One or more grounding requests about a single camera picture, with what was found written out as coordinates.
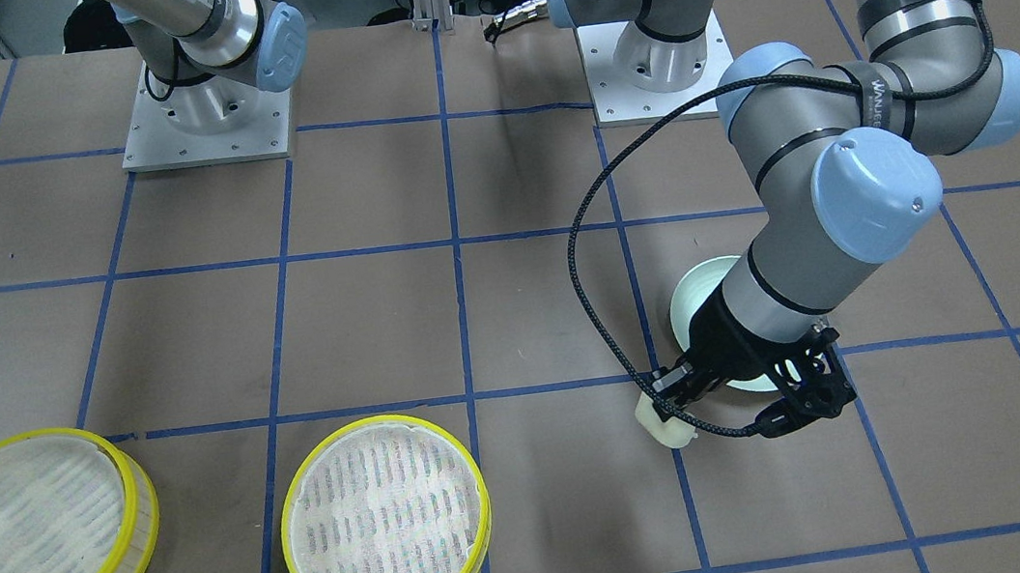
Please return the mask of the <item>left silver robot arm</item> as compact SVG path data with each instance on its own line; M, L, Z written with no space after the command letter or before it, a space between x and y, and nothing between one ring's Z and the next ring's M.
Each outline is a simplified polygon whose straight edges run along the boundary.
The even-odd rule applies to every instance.
M759 44L655 123L713 101L768 215L722 277L699 264L675 289L671 366L641 375L600 330L658 442L780 437L855 400L826 315L938 212L935 156L1020 131L1020 55L994 45L983 1L858 0L864 60Z

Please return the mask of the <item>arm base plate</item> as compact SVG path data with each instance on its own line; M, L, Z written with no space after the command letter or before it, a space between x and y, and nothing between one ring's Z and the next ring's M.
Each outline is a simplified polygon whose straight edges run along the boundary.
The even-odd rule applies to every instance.
M143 65L122 159L128 173L170 172L288 158L292 92L263 92L213 77L173 93Z
M716 88L734 55L714 11L705 25L684 43L653 41L630 21L578 27L597 126L650 125Z

